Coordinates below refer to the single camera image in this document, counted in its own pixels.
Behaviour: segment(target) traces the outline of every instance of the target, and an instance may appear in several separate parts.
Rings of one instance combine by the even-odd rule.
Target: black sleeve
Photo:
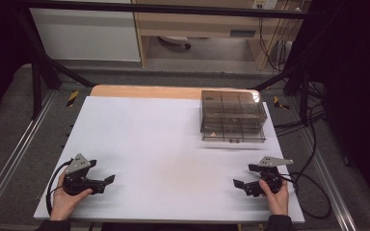
[[[265,231],[295,231],[291,218],[284,215],[271,215]]]
[[[70,231],[70,221],[68,220],[61,220],[61,221],[53,221],[53,220],[44,220],[39,229],[36,231]]]

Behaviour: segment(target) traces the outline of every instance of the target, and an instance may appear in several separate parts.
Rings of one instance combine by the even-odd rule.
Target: wire
[[[294,28],[296,28],[296,26],[299,24],[299,19],[296,19],[296,20],[294,20],[294,21],[296,21],[296,23],[294,24],[294,26],[290,29],[290,31],[287,33],[287,36],[286,36],[286,38],[288,39],[288,38],[290,38],[290,35],[291,35],[291,33],[293,32],[293,30],[294,30]]]
[[[311,177],[309,177],[308,175],[306,175],[304,173],[290,172],[290,176],[291,177],[293,177],[294,175],[301,175],[304,178],[306,178],[307,180],[309,180],[313,185],[315,185],[323,193],[323,195],[326,198],[327,203],[328,203],[328,210],[322,216],[313,215],[313,214],[309,213],[309,211],[305,210],[302,206],[300,206],[302,208],[303,212],[305,214],[307,214],[308,216],[312,217],[312,218],[317,218],[317,219],[325,219],[325,218],[328,218],[330,216],[330,214],[331,214],[332,206],[331,206],[331,200],[330,200],[329,196],[327,195],[326,191],[323,189],[323,187],[321,187],[315,180],[313,180]],[[296,186],[297,186],[296,187],[296,193],[298,193],[299,190],[298,190],[297,180],[296,180]]]
[[[289,30],[289,27],[295,22],[293,28]],[[282,64],[287,63],[287,52],[286,52],[286,46],[287,46],[287,40],[291,34],[291,32],[294,30],[294,28],[297,26],[298,20],[289,19],[287,21],[286,26],[284,27],[284,31],[280,36],[280,39],[276,42],[275,46],[273,47],[271,54],[270,54],[270,60],[272,63],[276,63],[276,70],[277,72],[283,71],[283,69],[280,68]]]
[[[316,116],[315,118],[313,118],[313,121],[314,122],[322,119],[325,116],[324,112],[319,112],[319,113],[321,113],[321,114],[319,114],[318,116]],[[303,128],[305,128],[305,125],[302,124],[301,122],[299,122],[297,124],[294,124],[294,125],[291,125],[291,126],[286,126],[284,128],[280,127],[280,128],[278,128],[280,130],[276,131],[276,133],[277,133],[277,136],[278,137],[282,137],[282,136],[285,136],[285,135],[288,135],[288,134],[297,132],[297,131],[299,131],[299,130],[301,130]]]
[[[313,114],[313,110],[316,109],[319,106],[321,106],[321,104],[316,104],[315,106],[313,106],[310,109],[310,113],[309,113],[309,117],[308,117],[309,118],[309,124],[310,124],[310,128],[311,128],[311,132],[312,132],[312,136],[313,136],[313,146],[312,146],[311,155],[308,158],[308,160],[305,162],[305,165],[302,167],[302,169],[299,172],[291,172],[289,174],[289,176],[293,178],[292,181],[294,182],[293,183],[293,186],[295,187],[296,193],[299,193],[299,180],[301,179],[301,177],[304,177],[307,180],[309,180],[313,185],[315,185],[322,192],[322,194],[324,195],[324,197],[326,198],[327,203],[328,203],[328,210],[327,210],[327,212],[324,215],[322,215],[322,216],[313,215],[313,214],[309,213],[309,211],[307,211],[306,209],[304,209],[302,206],[301,206],[301,208],[302,208],[302,210],[303,210],[303,212],[305,214],[307,214],[308,216],[310,216],[312,218],[324,219],[324,218],[328,218],[330,216],[330,214],[331,214],[331,211],[332,211],[332,206],[331,206],[330,198],[327,195],[326,191],[323,189],[323,187],[321,187],[311,177],[309,177],[308,175],[304,174],[304,171],[307,169],[307,167],[309,166],[309,164],[311,163],[312,159],[315,156],[315,151],[316,151],[316,147],[317,147],[317,137],[316,137],[316,133],[315,133],[315,129],[314,129],[314,121],[317,121],[318,119],[320,119],[321,117],[324,116],[324,111],[320,111],[320,112],[317,112],[316,114]],[[292,123],[281,124],[278,127],[279,128],[286,129],[286,128],[289,128],[289,127],[291,128],[291,127],[297,126],[298,124],[302,125],[302,123],[300,121],[296,121],[296,122],[292,122]]]
[[[312,161],[312,159],[314,158],[315,156],[315,150],[317,148],[317,137],[316,137],[316,134],[315,134],[315,129],[314,129],[314,123],[313,123],[313,119],[312,119],[312,112],[315,108],[321,106],[321,104],[316,104],[314,107],[311,108],[310,110],[310,117],[309,117],[309,123],[310,123],[310,128],[311,128],[311,133],[313,135],[313,146],[312,146],[312,152],[311,152],[311,155],[310,157],[308,158],[307,162],[305,163],[304,167],[302,168],[302,170],[300,170],[298,176],[297,176],[297,179],[296,179],[296,183],[299,182],[300,180],[300,177],[303,175],[303,172],[305,171],[305,169],[308,167],[308,165],[310,164],[310,162]]]
[[[59,173],[59,171],[65,167],[65,166],[69,166],[71,164],[71,162],[73,161],[73,159],[71,159],[70,161],[68,162],[64,162],[61,166],[59,166],[55,173],[53,173],[52,175],[52,178],[50,179],[50,182],[49,182],[49,185],[47,186],[47,193],[46,193],[46,209],[47,209],[47,213],[49,213],[49,216],[52,214],[52,202],[51,202],[51,197],[50,195],[56,191],[57,189],[61,188],[62,186],[60,187],[57,187],[56,189],[54,189],[53,191],[51,190],[52,189],[52,185],[53,185],[53,181],[55,180],[57,174]]]
[[[286,177],[284,177],[284,176],[290,176],[290,177],[291,177],[291,175],[288,175],[288,174],[280,174],[280,175],[279,175],[279,177],[280,177],[281,179],[283,179],[283,180],[285,180],[285,181],[288,181],[288,182],[292,183],[295,187],[299,187],[299,186],[296,184],[296,182],[294,181],[294,179],[293,179],[293,180],[291,180],[291,179],[286,178]]]
[[[263,39],[263,17],[259,17],[259,35],[260,35],[260,47],[262,48],[264,55],[269,61],[269,64],[272,66],[273,69],[276,69],[272,60],[269,57],[269,51],[267,50],[266,43],[264,42]]]

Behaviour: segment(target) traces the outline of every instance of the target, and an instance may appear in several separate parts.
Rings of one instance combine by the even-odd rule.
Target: metal frame
[[[255,9],[228,9],[213,7],[192,7],[192,6],[173,6],[173,5],[150,5],[150,4],[121,4],[121,3],[94,3],[94,2],[72,2],[72,1],[48,1],[48,0],[17,0],[13,1],[13,15],[17,20],[18,27],[26,33],[30,41],[30,53],[35,63],[33,63],[34,78],[34,112],[35,118],[41,110],[41,90],[40,76],[43,77],[50,89],[58,89],[61,81],[55,70],[63,72],[65,75],[83,84],[86,87],[94,87],[96,84],[87,81],[83,77],[64,67],[51,59],[45,52],[40,41],[39,34],[31,27],[31,22],[25,16],[25,10],[35,9],[57,9],[74,11],[100,11],[100,12],[132,12],[132,13],[183,13],[183,14],[203,14],[203,15],[223,15],[223,16],[243,16],[243,17],[271,17],[271,18],[291,18],[316,20],[325,18],[322,13],[308,12],[285,12],[268,11]]]

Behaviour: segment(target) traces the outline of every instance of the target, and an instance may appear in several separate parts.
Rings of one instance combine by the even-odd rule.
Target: black metal bar
[[[86,80],[85,78],[81,77],[80,75],[74,73],[73,71],[69,70],[67,67],[57,63],[52,58],[50,58],[47,54],[44,54],[46,60],[57,70],[63,72],[68,77],[72,78],[73,80],[79,82],[80,84],[84,85],[85,87],[92,88],[96,86],[97,84],[90,82],[89,80]]]
[[[300,69],[297,68],[296,72],[294,73],[294,76],[291,76],[289,80],[287,81],[286,85],[284,86],[283,92],[286,95],[293,95],[302,84],[302,76],[300,76]]]
[[[270,17],[291,19],[320,19],[322,13],[270,11],[256,9],[214,8],[174,5],[94,3],[47,0],[17,0],[17,4],[35,9],[57,9],[75,11],[131,12],[131,13],[183,13],[222,16]]]
[[[48,66],[45,62],[44,48],[42,47],[39,39],[37,38],[35,32],[32,30],[28,20],[25,18],[24,11],[22,9],[13,9],[13,15],[16,18],[17,23],[22,28],[23,32],[26,34],[30,46],[31,55],[36,59],[38,65],[40,65],[40,75],[43,77],[47,86],[50,89],[58,89],[62,82],[59,80],[56,72]]]
[[[289,69],[285,70],[284,72],[280,73],[279,75],[277,75],[277,76],[275,76],[275,77],[257,85],[256,87],[248,88],[248,90],[262,91],[262,90],[268,88],[269,86],[277,83],[278,81],[280,81],[284,78],[290,78],[291,74],[294,74],[296,70],[297,70],[297,68],[295,68],[295,67],[289,68]]]

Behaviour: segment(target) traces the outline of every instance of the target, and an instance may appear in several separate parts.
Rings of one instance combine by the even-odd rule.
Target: black cable
[[[324,113],[322,113],[322,114],[318,115],[317,117],[313,118],[313,121],[317,122],[318,120],[322,119],[323,117],[324,117]],[[278,137],[282,137],[282,136],[297,132],[297,131],[299,131],[303,128],[305,128],[305,125],[303,125],[303,124],[293,125],[291,127],[285,127],[285,128],[278,128],[280,130],[276,131],[276,134],[277,134]]]
[[[270,178],[280,177],[281,179],[292,183],[295,187],[297,186],[296,182],[294,182],[293,180],[289,178],[284,177],[284,175],[287,175],[287,174],[280,174],[280,173],[275,174],[275,173],[270,173],[270,172],[261,172],[261,174],[262,176],[268,176]]]
[[[338,12],[340,12],[340,10],[342,9],[342,7],[343,7],[343,5],[345,4],[346,1],[347,0],[343,0],[341,2],[340,6],[337,7],[336,12],[329,19],[327,24],[325,26],[323,26],[323,28],[320,30],[320,32],[317,33],[317,35],[314,37],[314,39],[311,42],[308,43],[308,45],[306,46],[306,49],[304,49],[299,55],[297,55],[294,58],[294,60],[292,60],[291,62],[288,63],[289,67],[286,70],[283,69],[283,72],[280,73],[279,75],[273,77],[272,79],[270,79],[268,81],[265,81],[262,84],[259,84],[259,85],[255,86],[255,87],[247,88],[247,90],[259,90],[259,91],[264,90],[264,89],[268,88],[269,86],[277,83],[278,81],[280,81],[284,78],[288,78],[292,74],[295,74],[296,71],[303,70],[305,65],[308,64],[308,57],[306,57],[306,56],[311,57],[311,54],[314,53],[314,52],[312,52],[314,47],[319,47],[318,45],[314,45],[314,44],[317,43],[317,42],[320,42],[319,39],[321,39],[322,36],[325,34],[325,32],[330,29],[331,23],[335,20],[336,16],[338,15]]]
[[[285,44],[285,41],[278,40],[270,53],[269,62],[271,62],[272,64],[276,63],[275,69],[277,71],[282,71],[279,66],[281,64],[285,64],[285,60],[283,59],[285,57]]]
[[[263,39],[263,17],[259,17],[259,35],[260,35],[260,47],[263,50],[264,55],[266,56],[267,60],[269,61],[270,66],[273,69],[276,69],[274,64],[272,63],[270,57],[269,57],[269,51],[266,48],[266,43],[264,42]]]
[[[328,218],[331,214],[331,211],[332,211],[332,206],[331,206],[331,201],[330,201],[330,198],[329,196],[327,195],[326,191],[323,189],[323,187],[321,187],[315,180],[313,180],[311,177],[309,177],[308,175],[304,174],[304,171],[306,170],[306,168],[308,167],[308,165],[311,163],[313,157],[315,156],[315,151],[316,151],[316,143],[317,143],[317,138],[316,138],[316,133],[315,133],[315,129],[314,129],[314,122],[319,120],[320,118],[322,118],[324,116],[324,111],[320,111],[320,112],[317,112],[316,114],[313,114],[313,110],[317,107],[321,106],[321,104],[316,104],[315,106],[313,106],[310,110],[310,113],[309,113],[309,124],[310,124],[310,128],[311,128],[311,132],[312,132],[312,135],[313,135],[313,147],[312,147],[312,152],[311,152],[311,155],[310,157],[308,158],[308,160],[306,161],[305,165],[302,167],[302,169],[300,170],[300,172],[291,172],[289,174],[289,176],[292,178],[292,180],[288,180],[288,178],[285,178],[285,177],[282,177],[284,180],[288,180],[289,182],[292,182],[293,183],[293,186],[296,190],[296,193],[299,193],[299,180],[301,177],[304,177],[306,178],[307,180],[309,180],[313,185],[315,185],[321,192],[322,194],[324,195],[324,197],[326,198],[327,200],[327,203],[328,203],[328,210],[327,212],[322,215],[322,216],[318,216],[318,215],[313,215],[311,213],[309,213],[309,211],[307,211],[306,209],[304,209],[302,206],[302,210],[303,212],[312,217],[312,218],[317,218],[317,219],[324,219],[324,218]],[[278,128],[282,128],[283,130],[282,131],[285,131],[286,129],[291,129],[291,128],[294,128],[294,127],[297,127],[297,126],[300,126],[302,125],[302,123],[300,121],[295,121],[295,122],[291,122],[291,123],[287,123],[287,124],[280,124],[280,125],[275,125],[275,128],[276,126]]]
[[[309,88],[308,88],[308,94],[314,96],[314,97],[317,97],[319,99],[324,99],[325,98],[325,94],[324,93],[321,93],[317,88],[314,88],[314,86],[311,86],[310,84],[308,85]],[[298,88],[298,90],[303,90],[303,87],[300,86]]]
[[[316,134],[315,134],[315,129],[314,129],[314,124],[313,124],[313,120],[312,120],[312,111],[317,108],[318,106],[321,106],[321,104],[316,104],[315,106],[313,106],[310,110],[310,117],[309,117],[309,123],[310,123],[310,128],[311,128],[311,132],[312,132],[312,135],[313,135],[313,146],[312,146],[312,152],[311,152],[311,155],[310,157],[308,158],[307,162],[305,163],[304,167],[302,168],[302,170],[300,170],[298,176],[297,176],[297,179],[296,179],[296,183],[299,182],[300,180],[300,177],[303,175],[303,172],[305,171],[305,169],[308,167],[308,165],[310,164],[310,162],[312,161],[312,159],[314,158],[315,156],[315,150],[317,148],[317,137],[316,137]]]
[[[327,200],[328,207],[329,207],[328,210],[327,210],[327,212],[326,212],[326,214],[323,215],[323,216],[313,215],[313,214],[309,213],[309,211],[305,210],[302,206],[300,206],[302,208],[302,211],[305,214],[307,214],[308,216],[312,217],[312,218],[317,218],[317,219],[325,219],[325,218],[328,218],[330,216],[330,214],[331,214],[331,211],[332,211],[332,205],[331,205],[331,200],[330,200],[329,196],[327,195],[326,191],[323,189],[323,187],[321,187],[317,182],[315,182],[315,180],[313,180],[311,177],[309,177],[308,175],[306,175],[304,173],[290,172],[290,176],[294,176],[294,175],[301,175],[304,178],[306,178],[307,180],[309,180],[311,183],[313,183],[313,185],[315,185],[323,193],[324,197]]]
[[[47,186],[47,193],[46,193],[46,208],[47,208],[47,213],[49,213],[49,216],[52,214],[52,202],[51,202],[51,193],[53,193],[55,190],[61,188],[62,186],[54,189],[53,191],[51,190],[52,189],[52,185],[53,185],[53,181],[55,180],[57,174],[59,173],[59,171],[65,167],[65,166],[69,166],[70,163],[73,161],[73,159],[71,159],[70,161],[68,162],[64,162],[61,166],[59,166],[55,173],[53,174],[52,178],[50,179],[50,182],[49,182],[49,185]]]
[[[285,33],[287,32],[288,28],[290,27],[291,23],[293,22],[292,19],[289,19],[287,21],[287,25],[284,28],[283,33],[281,34],[280,39],[277,41],[277,46],[276,49],[275,47],[273,48],[273,57],[275,57],[274,62],[277,64],[277,71],[283,71],[282,69],[279,68],[281,64],[285,64],[287,61],[285,61],[285,50],[286,50],[286,41],[284,40]]]
[[[287,33],[287,36],[286,36],[286,38],[287,38],[287,39],[290,37],[290,34],[293,32],[294,28],[296,28],[297,24],[299,24],[299,19],[296,19],[295,21],[296,21],[296,23],[295,23],[295,24],[294,24],[294,26],[290,29],[290,31]]]

